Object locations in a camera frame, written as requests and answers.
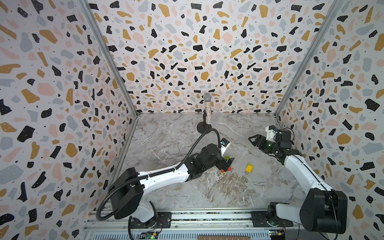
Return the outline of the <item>yellow rectangular wood block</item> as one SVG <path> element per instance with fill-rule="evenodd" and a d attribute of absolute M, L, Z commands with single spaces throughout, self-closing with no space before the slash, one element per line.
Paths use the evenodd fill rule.
<path fill-rule="evenodd" d="M 246 168 L 246 173 L 251 173 L 252 170 L 253 170 L 253 165 L 248 164 L 248 165 L 247 165 L 247 168 Z"/>

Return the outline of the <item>red rectangular wood block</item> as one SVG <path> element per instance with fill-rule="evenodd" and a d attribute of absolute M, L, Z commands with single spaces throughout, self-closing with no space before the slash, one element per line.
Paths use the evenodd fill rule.
<path fill-rule="evenodd" d="M 221 173 L 227 173 L 227 172 L 230 172 L 232 170 L 232 168 L 231 167 L 229 167 L 226 171 L 224 171 L 224 170 L 221 170 Z"/>

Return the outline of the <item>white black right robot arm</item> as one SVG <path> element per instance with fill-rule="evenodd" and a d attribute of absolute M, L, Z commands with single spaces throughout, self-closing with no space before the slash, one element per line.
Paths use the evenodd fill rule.
<path fill-rule="evenodd" d="M 309 232 L 341 235 L 347 228 L 348 198 L 334 190 L 308 165 L 302 153 L 293 148 L 291 131 L 275 126 L 266 128 L 266 136 L 255 135 L 248 140 L 260 151 L 276 158 L 288 169 L 306 194 L 300 207 L 271 202 L 266 221 L 279 225 L 291 221 Z"/>

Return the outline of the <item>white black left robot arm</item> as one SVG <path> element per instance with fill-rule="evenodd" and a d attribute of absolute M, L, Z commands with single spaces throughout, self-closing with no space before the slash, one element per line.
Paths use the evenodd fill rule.
<path fill-rule="evenodd" d="M 222 172 L 229 171 L 234 159 L 225 159 L 224 153 L 230 145 L 225 138 L 221 140 L 220 148 L 209 144 L 200 153 L 187 157 L 178 169 L 174 165 L 148 172 L 137 172 L 135 168 L 125 170 L 110 187 L 109 193 L 129 180 L 135 181 L 116 191 L 110 198 L 113 217 L 116 220 L 133 217 L 145 225 L 154 224 L 159 218 L 157 210 L 153 203 L 145 204 L 142 197 L 172 184 L 197 179 L 213 167 Z"/>

